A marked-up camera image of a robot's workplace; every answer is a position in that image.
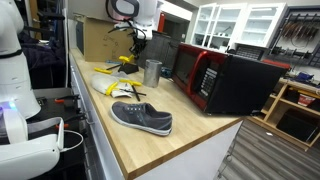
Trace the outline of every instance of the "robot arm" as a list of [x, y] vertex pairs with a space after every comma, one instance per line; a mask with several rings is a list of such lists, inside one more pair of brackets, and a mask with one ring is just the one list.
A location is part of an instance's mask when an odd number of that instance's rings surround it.
[[112, 8], [120, 15], [129, 17], [128, 19], [114, 19], [108, 12], [109, 0], [106, 0], [106, 11], [108, 16], [117, 21], [114, 30], [133, 29], [131, 34], [133, 46], [130, 48], [131, 53], [138, 58], [145, 48], [147, 41], [152, 39], [152, 30], [154, 27], [154, 17], [159, 17], [157, 12], [162, 1], [160, 0], [110, 0]]
[[0, 178], [29, 179], [52, 169], [63, 148], [63, 121], [59, 133], [28, 139], [26, 119], [40, 111], [31, 88], [27, 60], [17, 37], [23, 20], [14, 0], [0, 0]]

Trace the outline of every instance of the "shoe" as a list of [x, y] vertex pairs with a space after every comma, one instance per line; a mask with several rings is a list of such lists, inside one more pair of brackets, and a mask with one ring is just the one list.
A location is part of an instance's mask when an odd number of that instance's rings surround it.
[[112, 105], [111, 114], [118, 123], [128, 127], [160, 136], [171, 132], [172, 115], [155, 110], [149, 103], [126, 104], [118, 101]]

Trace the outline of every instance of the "black microwave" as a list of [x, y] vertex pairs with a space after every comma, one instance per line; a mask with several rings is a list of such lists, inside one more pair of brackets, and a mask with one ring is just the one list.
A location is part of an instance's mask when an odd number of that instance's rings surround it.
[[286, 69], [181, 43], [173, 81], [205, 113], [252, 115], [263, 108]]

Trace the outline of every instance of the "glass cabinet door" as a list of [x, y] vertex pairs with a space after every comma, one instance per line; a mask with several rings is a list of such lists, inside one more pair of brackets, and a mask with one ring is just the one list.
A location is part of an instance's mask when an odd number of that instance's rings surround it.
[[239, 17], [244, 14], [245, 3], [220, 5], [210, 33], [208, 48], [225, 51], [238, 28]]
[[250, 5], [238, 42], [268, 47], [285, 7], [285, 3]]
[[212, 16], [216, 3], [200, 6], [191, 37], [191, 44], [204, 46], [209, 29], [212, 28]]

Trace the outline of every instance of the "microwave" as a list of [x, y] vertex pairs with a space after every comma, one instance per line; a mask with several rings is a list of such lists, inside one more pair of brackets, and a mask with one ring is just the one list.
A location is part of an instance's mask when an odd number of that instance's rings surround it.
[[207, 114], [259, 113], [286, 69], [179, 44], [172, 79]]

